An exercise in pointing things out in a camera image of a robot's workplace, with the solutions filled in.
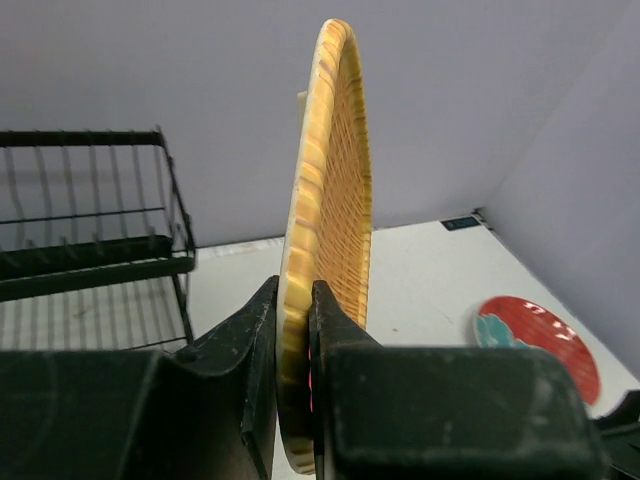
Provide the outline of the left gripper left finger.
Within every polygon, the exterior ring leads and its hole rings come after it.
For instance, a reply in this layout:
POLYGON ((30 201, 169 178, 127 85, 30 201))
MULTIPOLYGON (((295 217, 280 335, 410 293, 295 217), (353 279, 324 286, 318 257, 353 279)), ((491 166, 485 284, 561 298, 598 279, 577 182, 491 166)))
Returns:
POLYGON ((5 479, 268 479, 276 277, 193 344, 1 356, 5 479))

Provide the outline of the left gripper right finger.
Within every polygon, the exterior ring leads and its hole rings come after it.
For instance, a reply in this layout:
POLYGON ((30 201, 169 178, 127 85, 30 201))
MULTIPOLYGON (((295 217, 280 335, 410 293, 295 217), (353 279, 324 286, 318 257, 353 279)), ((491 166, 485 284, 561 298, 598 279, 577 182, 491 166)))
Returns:
POLYGON ((327 283, 309 312, 320 479, 600 479, 607 455, 567 370, 535 348, 392 347, 327 283))

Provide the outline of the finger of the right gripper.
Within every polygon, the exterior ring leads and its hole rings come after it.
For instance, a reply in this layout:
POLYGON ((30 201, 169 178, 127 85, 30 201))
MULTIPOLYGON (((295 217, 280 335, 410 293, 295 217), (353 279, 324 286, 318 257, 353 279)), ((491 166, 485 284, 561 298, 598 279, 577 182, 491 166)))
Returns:
POLYGON ((593 420, 607 451, 607 479, 639 478, 639 391, 627 391, 607 415, 593 420))

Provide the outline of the orange square woven tray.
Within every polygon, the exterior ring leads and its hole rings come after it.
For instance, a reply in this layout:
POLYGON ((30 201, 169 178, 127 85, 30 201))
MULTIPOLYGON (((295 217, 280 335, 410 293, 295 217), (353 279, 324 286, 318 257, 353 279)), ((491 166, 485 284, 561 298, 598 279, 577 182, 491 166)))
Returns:
POLYGON ((372 164, 361 59, 353 28, 324 22, 316 40, 276 300, 276 392, 290 467, 315 471, 309 428, 312 287, 323 280, 341 309, 367 323, 372 164))

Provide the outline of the red and teal floral plate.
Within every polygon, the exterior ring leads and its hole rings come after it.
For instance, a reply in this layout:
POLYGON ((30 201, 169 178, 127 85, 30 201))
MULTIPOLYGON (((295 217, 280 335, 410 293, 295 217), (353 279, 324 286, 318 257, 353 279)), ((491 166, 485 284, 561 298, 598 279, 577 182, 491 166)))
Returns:
POLYGON ((483 302, 471 322, 476 343, 485 348, 538 348, 554 355, 570 373, 583 401, 593 406, 601 393, 596 361, 580 336, 543 306, 521 297, 483 302))

